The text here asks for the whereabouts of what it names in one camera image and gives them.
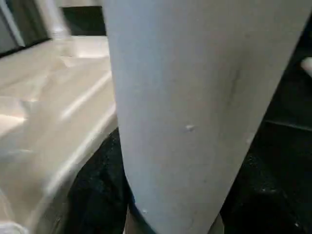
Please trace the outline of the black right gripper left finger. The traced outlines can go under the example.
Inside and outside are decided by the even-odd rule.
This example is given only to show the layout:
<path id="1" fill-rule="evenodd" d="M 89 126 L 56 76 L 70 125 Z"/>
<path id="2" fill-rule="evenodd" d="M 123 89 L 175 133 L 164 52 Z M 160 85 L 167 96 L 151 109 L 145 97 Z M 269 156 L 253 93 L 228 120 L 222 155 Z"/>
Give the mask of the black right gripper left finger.
<path id="1" fill-rule="evenodd" d="M 82 167 L 70 189 L 65 233 L 123 233 L 129 197 L 119 130 L 115 129 Z"/>

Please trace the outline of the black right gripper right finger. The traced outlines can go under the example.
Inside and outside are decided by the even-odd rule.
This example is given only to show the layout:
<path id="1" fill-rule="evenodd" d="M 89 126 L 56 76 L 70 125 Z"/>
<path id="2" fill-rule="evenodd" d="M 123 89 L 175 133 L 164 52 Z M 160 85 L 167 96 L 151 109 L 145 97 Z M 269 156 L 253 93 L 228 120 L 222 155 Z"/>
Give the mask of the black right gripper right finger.
<path id="1" fill-rule="evenodd" d="M 254 145 L 221 209 L 227 234 L 312 232 L 312 149 Z"/>

